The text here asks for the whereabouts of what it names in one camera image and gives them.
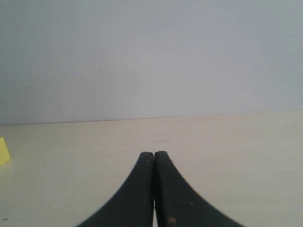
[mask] table surface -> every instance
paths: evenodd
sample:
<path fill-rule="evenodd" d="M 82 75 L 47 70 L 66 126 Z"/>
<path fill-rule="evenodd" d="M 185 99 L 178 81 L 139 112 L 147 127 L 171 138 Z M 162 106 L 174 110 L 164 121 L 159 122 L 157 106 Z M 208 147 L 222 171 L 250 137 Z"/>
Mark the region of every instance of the table surface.
<path fill-rule="evenodd" d="M 1 126 L 1 227 L 73 227 L 165 150 L 207 201 L 248 227 L 303 226 L 303 111 Z"/>

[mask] white table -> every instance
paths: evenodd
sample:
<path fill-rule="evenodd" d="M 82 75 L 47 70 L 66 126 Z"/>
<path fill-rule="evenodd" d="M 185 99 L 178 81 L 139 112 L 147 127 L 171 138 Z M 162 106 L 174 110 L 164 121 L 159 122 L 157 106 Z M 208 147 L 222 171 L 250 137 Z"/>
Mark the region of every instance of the white table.
<path fill-rule="evenodd" d="M 1 126 L 1 227 L 73 227 L 142 151 L 168 151 L 190 185 L 248 227 L 303 226 L 303 112 Z"/>

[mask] yellow block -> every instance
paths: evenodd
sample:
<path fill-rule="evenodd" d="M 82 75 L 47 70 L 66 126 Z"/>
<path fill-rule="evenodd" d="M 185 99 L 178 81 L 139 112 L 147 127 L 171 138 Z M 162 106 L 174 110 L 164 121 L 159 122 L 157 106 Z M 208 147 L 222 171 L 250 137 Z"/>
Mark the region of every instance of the yellow block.
<path fill-rule="evenodd" d="M 0 165 L 10 160 L 8 148 L 6 147 L 3 137 L 0 137 Z"/>

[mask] white wall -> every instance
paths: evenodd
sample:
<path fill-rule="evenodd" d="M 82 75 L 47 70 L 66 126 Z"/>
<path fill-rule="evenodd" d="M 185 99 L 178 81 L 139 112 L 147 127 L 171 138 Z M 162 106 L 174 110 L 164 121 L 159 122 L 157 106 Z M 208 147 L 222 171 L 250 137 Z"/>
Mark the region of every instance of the white wall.
<path fill-rule="evenodd" d="M 0 124 L 303 109 L 303 1 L 0 0 Z"/>

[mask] yellow object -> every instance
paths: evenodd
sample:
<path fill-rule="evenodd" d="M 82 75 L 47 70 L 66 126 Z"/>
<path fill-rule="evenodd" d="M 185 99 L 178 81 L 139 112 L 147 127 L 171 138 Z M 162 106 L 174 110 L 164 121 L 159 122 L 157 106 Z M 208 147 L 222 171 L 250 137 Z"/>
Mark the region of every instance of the yellow object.
<path fill-rule="evenodd" d="M 0 137 L 0 165 L 10 160 L 8 148 L 6 147 L 3 137 Z"/>

